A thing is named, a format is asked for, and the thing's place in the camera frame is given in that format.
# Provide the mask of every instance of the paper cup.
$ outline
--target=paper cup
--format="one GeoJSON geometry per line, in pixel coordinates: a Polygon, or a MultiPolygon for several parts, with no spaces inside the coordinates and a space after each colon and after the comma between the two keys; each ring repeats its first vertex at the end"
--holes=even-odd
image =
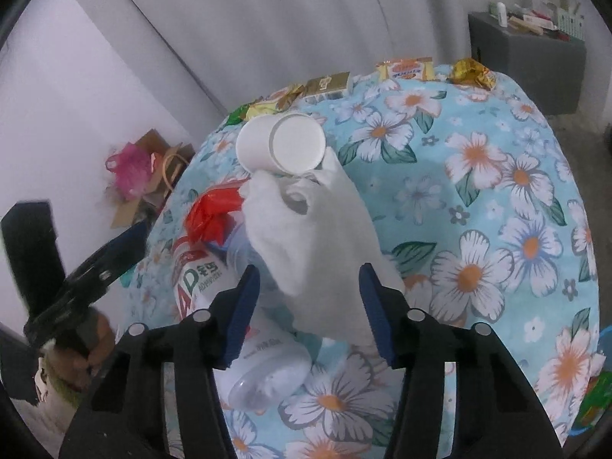
{"type": "Polygon", "coordinates": [[[305,114],[254,117],[236,140],[238,162],[249,173],[259,169],[297,176],[316,168],[325,153],[325,133],[305,114]]]}

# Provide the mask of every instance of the silver screw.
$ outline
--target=silver screw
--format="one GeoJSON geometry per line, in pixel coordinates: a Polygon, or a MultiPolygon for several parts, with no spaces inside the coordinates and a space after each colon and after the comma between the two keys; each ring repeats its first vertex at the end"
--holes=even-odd
{"type": "Polygon", "coordinates": [[[194,312],[194,321],[195,322],[206,322],[210,319],[210,312],[206,309],[200,309],[199,311],[194,312]]]}
{"type": "Polygon", "coordinates": [[[485,322],[477,322],[476,326],[474,326],[474,330],[476,330],[476,333],[482,335],[483,337],[489,336],[492,331],[491,327],[485,322]]]}
{"type": "Polygon", "coordinates": [[[131,334],[131,336],[137,337],[139,335],[142,335],[145,332],[145,329],[146,327],[144,324],[142,324],[141,322],[135,322],[128,328],[127,332],[131,334]]]}
{"type": "Polygon", "coordinates": [[[408,319],[411,321],[420,322],[425,318],[425,313],[421,309],[410,309],[408,311],[408,319]]]}

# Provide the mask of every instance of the floral tablecloth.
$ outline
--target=floral tablecloth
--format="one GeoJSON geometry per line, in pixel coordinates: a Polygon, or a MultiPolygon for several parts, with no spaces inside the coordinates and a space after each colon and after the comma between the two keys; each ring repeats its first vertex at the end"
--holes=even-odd
{"type": "MultiPolygon", "coordinates": [[[[553,131],[515,82],[497,74],[485,91],[444,82],[448,66],[436,72],[442,81],[357,77],[349,98],[293,108],[323,126],[409,304],[456,326],[492,323],[564,442],[597,371],[597,272],[582,200],[553,131]]],[[[234,150],[240,128],[210,135],[180,180],[134,274],[125,326],[179,320],[170,249],[198,194],[247,176],[234,150]]],[[[373,348],[315,341],[297,394],[258,413],[225,410],[240,459],[383,457],[403,373],[373,348]]],[[[452,444],[454,369],[449,361],[439,457],[452,444]]],[[[169,441],[180,457],[173,402],[168,368],[169,441]]]]}

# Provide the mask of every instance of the red plastic bag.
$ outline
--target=red plastic bag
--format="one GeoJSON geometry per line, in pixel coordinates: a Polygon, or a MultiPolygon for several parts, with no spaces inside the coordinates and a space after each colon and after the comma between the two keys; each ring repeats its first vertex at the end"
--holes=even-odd
{"type": "Polygon", "coordinates": [[[115,187],[125,200],[145,194],[151,180],[151,157],[146,150],[133,143],[106,159],[106,168],[115,175],[115,187]]]}
{"type": "Polygon", "coordinates": [[[245,181],[231,181],[212,187],[195,200],[184,224],[190,243],[224,244],[234,226],[228,213],[242,208],[243,198],[238,191],[245,181]]]}

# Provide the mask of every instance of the white towel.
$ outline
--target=white towel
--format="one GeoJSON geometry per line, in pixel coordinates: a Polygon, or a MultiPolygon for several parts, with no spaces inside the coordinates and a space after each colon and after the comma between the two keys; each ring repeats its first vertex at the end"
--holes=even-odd
{"type": "Polygon", "coordinates": [[[373,337],[359,294],[359,268],[404,292],[383,257],[369,213],[331,148],[321,170],[300,178],[257,171],[241,189],[247,236],[295,319],[320,337],[368,345],[373,337]]]}

